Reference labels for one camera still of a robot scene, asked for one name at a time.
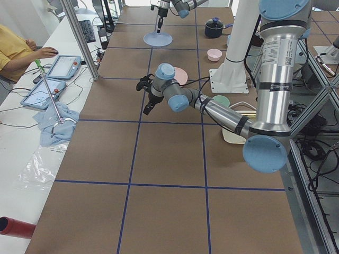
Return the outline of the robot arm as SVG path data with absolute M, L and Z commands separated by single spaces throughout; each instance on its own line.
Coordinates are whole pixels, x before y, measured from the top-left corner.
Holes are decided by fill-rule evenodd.
M 259 34 L 260 77 L 255 81 L 256 117 L 250 119 L 199 90 L 181 86 L 175 69 L 160 64 L 153 75 L 140 79 L 137 90 L 145 90 L 149 101 L 144 113 L 166 100 L 174 112 L 187 107 L 211 117 L 221 127 L 245 138 L 243 157 L 256 171 L 273 173 L 287 162 L 290 127 L 287 111 L 292 91 L 297 43 L 310 28 L 311 1 L 240 1 L 224 62 L 210 70 L 214 93 L 247 93 L 245 62 L 252 36 Z
M 177 14 L 180 18 L 184 19 L 188 16 L 189 11 L 197 8 L 201 4 L 207 2 L 207 0 L 191 0 L 191 1 L 181 1 L 181 0 L 161 0 L 154 6 L 151 6 L 153 10 L 154 7 L 158 8 L 158 24 L 157 24 L 157 33 L 161 32 L 161 28 L 163 25 L 164 18 L 167 17 L 168 11 L 170 10 L 170 5 L 172 4 Z

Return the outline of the person's hand on mouse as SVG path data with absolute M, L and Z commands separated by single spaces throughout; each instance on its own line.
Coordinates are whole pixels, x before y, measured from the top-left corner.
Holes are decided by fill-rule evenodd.
M 55 57 L 59 52 L 53 47 L 44 47 L 35 52 L 38 59 Z

